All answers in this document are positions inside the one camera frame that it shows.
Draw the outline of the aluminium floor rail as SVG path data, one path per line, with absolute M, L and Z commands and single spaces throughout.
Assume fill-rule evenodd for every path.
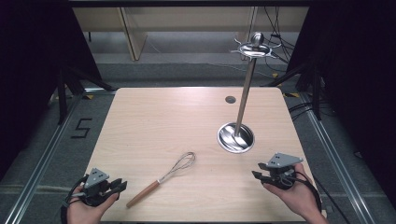
M 23 218 L 30 202 L 32 201 L 36 187 L 38 186 L 40 180 L 42 179 L 43 174 L 46 172 L 50 161 L 55 153 L 57 146 L 59 146 L 60 141 L 64 135 L 64 130 L 66 129 L 69 120 L 74 113 L 76 107 L 82 99 L 82 95 L 75 95 L 70 104 L 66 107 L 68 114 L 65 115 L 64 119 L 60 124 L 56 126 L 56 129 L 49 140 L 49 143 L 45 147 L 45 150 L 40 157 L 38 163 L 35 166 L 35 169 L 31 173 L 27 183 L 23 186 L 20 191 L 19 197 L 17 201 L 13 204 L 9 213 L 7 215 L 7 219 L 5 220 L 5 224 L 20 224 L 21 219 Z
M 374 216 L 370 212 L 366 201 L 361 196 L 361 193 L 358 190 L 351 175 L 348 173 L 347 168 L 342 162 L 341 157 L 339 156 L 336 147 L 334 146 L 324 125 L 320 120 L 317 119 L 317 116 L 314 112 L 309 112 L 308 117 L 318 135 L 320 142 L 324 146 L 327 157 L 329 158 L 329 161 L 331 162 L 332 167 L 337 174 L 340 183 L 346 192 L 346 196 L 351 202 L 351 205 L 357 214 L 359 221 L 361 224 L 376 224 Z

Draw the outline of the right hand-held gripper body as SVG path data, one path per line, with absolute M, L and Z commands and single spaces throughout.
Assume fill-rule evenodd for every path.
M 271 180 L 280 189 L 290 189 L 296 179 L 294 165 L 303 162 L 301 157 L 277 152 L 266 163 Z

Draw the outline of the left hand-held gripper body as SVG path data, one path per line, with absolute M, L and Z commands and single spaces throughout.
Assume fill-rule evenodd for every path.
M 110 195 L 109 175 L 93 168 L 83 185 L 82 201 L 88 206 L 98 206 L 102 204 Z

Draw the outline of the black metal stand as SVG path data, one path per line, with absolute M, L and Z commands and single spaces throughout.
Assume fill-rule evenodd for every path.
M 264 84 L 264 87 L 276 87 L 286 80 L 300 74 L 300 77 L 295 85 L 298 91 L 306 91 L 312 87 L 312 107 L 314 115 L 318 120 L 321 120 L 319 102 L 320 102 L 320 71 L 316 65 L 310 63 L 302 63 L 295 68 L 289 70 L 282 77 L 276 78 L 269 84 Z
M 59 74 L 57 75 L 57 91 L 58 91 L 58 99 L 59 99 L 59 124 L 62 124 L 67 117 L 68 107 L 66 102 L 66 88 L 74 94 L 74 95 L 82 95 L 85 92 L 81 84 L 81 80 L 86 79 L 89 82 L 95 84 L 96 86 L 104 89 L 105 91 L 116 91 L 117 88 L 112 87 L 106 84 L 101 78 L 91 76 L 87 73 L 84 73 L 80 69 L 72 66 L 63 66 L 60 69 Z

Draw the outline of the black curtain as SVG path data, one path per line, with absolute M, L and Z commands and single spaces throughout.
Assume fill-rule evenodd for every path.
M 0 180 L 72 68 L 101 77 L 69 0 L 0 0 Z
M 308 60 L 355 148 L 396 207 L 396 0 L 307 0 L 289 68 Z

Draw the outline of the person's left hand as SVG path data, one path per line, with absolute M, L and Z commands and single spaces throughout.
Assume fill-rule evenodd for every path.
M 100 224 L 104 213 L 115 203 L 119 196 L 118 193 L 114 193 L 96 207 L 88 206 L 78 197 L 72 198 L 66 210 L 67 224 Z

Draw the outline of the person's right hand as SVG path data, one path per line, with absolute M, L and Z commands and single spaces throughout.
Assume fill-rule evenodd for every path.
M 315 196 L 303 183 L 295 183 L 288 190 L 282 190 L 270 184 L 264 184 L 263 187 L 275 194 L 293 213 L 299 216 L 305 210 L 317 208 Z

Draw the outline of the steel utensil hanging stand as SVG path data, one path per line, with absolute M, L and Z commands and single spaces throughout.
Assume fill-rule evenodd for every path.
M 238 42 L 235 52 L 248 58 L 247 74 L 239 103 L 236 122 L 228 122 L 222 125 L 217 133 L 219 145 L 226 151 L 241 154 L 252 149 L 255 143 L 253 131 L 243 123 L 245 110 L 248 102 L 249 90 L 255 71 L 256 62 L 261 58 L 276 59 L 273 50 L 280 45 L 270 46 L 264 43 L 264 34 L 254 33 L 248 42 Z

